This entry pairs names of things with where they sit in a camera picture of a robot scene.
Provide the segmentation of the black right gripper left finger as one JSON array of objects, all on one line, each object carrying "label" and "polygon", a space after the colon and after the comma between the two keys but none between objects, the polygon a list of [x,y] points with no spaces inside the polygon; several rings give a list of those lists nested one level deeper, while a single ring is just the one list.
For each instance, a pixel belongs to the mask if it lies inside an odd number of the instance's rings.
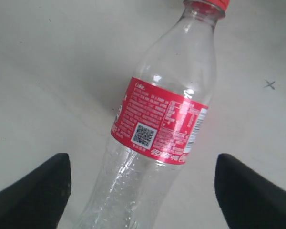
[{"label": "black right gripper left finger", "polygon": [[0,229],[55,229],[70,194],[70,158],[58,153],[0,191]]}]

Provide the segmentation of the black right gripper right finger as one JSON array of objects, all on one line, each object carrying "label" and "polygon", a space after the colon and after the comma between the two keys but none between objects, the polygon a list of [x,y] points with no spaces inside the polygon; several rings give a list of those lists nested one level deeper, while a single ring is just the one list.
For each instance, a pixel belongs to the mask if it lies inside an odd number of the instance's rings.
[{"label": "black right gripper right finger", "polygon": [[219,154],[214,191],[231,229],[286,229],[286,191],[230,154]]}]

